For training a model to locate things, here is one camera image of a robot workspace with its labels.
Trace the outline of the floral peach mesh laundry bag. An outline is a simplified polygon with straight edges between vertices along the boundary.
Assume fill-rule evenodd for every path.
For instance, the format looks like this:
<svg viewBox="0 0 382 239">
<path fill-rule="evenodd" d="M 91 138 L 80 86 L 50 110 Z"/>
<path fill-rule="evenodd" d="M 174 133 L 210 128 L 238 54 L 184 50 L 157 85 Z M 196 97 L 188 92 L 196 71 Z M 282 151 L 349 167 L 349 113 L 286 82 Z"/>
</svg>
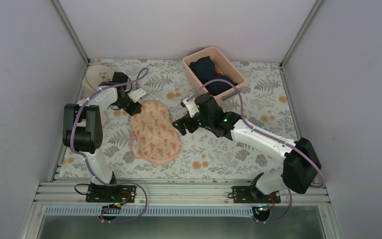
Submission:
<svg viewBox="0 0 382 239">
<path fill-rule="evenodd" d="M 130 126 L 130 150 L 135 158 L 157 166 L 170 163 L 180 154 L 181 139 L 167 107 L 161 102 L 144 102 L 141 113 L 131 117 Z"/>
</svg>

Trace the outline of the navy blue bra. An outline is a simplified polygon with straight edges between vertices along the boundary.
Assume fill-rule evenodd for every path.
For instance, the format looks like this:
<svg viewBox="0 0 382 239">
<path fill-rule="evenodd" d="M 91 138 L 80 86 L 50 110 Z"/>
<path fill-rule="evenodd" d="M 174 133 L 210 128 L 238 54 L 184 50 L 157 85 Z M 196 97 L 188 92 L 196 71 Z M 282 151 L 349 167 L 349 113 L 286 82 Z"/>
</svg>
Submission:
<svg viewBox="0 0 382 239">
<path fill-rule="evenodd" d="M 195 62 L 191 62 L 189 68 L 202 84 L 205 84 L 210 80 L 223 79 L 234 86 L 238 85 L 237 83 L 234 83 L 230 77 L 217 73 L 215 63 L 209 56 L 202 57 Z M 217 96 L 232 87 L 224 82 L 213 82 L 208 84 L 205 88 L 211 95 Z"/>
</svg>

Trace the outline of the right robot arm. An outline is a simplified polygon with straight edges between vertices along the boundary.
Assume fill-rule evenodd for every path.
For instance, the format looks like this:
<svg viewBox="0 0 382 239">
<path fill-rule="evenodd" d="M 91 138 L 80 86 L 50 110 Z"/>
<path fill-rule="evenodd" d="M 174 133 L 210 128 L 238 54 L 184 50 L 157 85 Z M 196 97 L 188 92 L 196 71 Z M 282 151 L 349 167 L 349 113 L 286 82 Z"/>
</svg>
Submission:
<svg viewBox="0 0 382 239">
<path fill-rule="evenodd" d="M 271 156 L 283 165 L 282 172 L 261 173 L 252 183 L 250 198 L 263 202 L 270 193 L 290 189 L 305 194 L 321 172 L 321 164 L 312 143 L 306 138 L 292 140 L 279 137 L 245 121 L 240 114 L 224 112 L 209 93 L 181 102 L 187 113 L 172 125 L 181 135 L 204 128 L 216 137 L 246 144 Z"/>
</svg>

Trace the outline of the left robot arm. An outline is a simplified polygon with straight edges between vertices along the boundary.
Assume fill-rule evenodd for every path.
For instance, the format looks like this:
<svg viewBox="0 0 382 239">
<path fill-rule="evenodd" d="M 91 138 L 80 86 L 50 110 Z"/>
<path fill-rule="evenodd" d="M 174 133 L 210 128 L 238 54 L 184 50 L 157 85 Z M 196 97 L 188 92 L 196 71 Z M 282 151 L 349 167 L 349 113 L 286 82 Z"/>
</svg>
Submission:
<svg viewBox="0 0 382 239">
<path fill-rule="evenodd" d="M 103 117 L 107 109 L 115 106 L 130 116 L 141 113 L 142 105 L 138 102 L 138 97 L 134 98 L 125 90 L 131 84 L 133 81 L 126 74 L 114 72 L 88 98 L 64 107 L 62 142 L 73 153 L 83 157 L 92 175 L 88 190 L 84 193 L 88 202 L 111 202 L 126 193 L 107 165 L 101 145 Z"/>
</svg>

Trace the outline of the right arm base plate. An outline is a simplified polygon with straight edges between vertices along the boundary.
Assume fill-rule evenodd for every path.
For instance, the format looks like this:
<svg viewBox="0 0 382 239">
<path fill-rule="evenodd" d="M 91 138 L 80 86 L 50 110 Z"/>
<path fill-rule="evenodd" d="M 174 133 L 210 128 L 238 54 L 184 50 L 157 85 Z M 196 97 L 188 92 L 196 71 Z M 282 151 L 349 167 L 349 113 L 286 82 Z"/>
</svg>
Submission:
<svg viewBox="0 0 382 239">
<path fill-rule="evenodd" d="M 232 199 L 235 204 L 272 204 L 281 202 L 278 191 L 267 195 L 251 186 L 233 186 L 232 191 L 227 194 L 227 198 Z"/>
</svg>

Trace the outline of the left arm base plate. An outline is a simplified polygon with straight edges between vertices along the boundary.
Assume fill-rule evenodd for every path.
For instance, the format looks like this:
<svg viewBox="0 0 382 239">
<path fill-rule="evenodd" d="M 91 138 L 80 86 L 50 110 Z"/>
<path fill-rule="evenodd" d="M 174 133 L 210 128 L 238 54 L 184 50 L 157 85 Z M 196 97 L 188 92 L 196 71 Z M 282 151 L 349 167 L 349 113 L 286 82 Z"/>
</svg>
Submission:
<svg viewBox="0 0 382 239">
<path fill-rule="evenodd" d="M 108 187 L 91 184 L 85 201 L 88 203 L 134 203 L 136 186 L 121 185 Z"/>
</svg>

